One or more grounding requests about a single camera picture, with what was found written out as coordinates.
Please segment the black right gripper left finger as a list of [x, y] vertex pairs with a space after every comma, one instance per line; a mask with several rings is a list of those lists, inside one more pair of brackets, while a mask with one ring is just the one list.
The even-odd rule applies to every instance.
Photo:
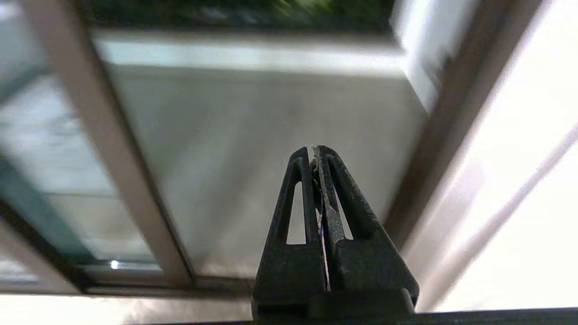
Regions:
[[[287, 243], [295, 188], [302, 189], [305, 243]], [[311, 298], [326, 292], [312, 170], [306, 147], [289, 157], [252, 293], [253, 317], [307, 317]]]

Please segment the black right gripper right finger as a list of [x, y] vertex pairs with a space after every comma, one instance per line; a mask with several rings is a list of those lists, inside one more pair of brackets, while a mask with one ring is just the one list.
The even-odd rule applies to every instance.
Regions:
[[316, 146], [315, 165], [331, 288], [405, 290], [416, 302], [417, 280], [339, 154], [328, 146]]

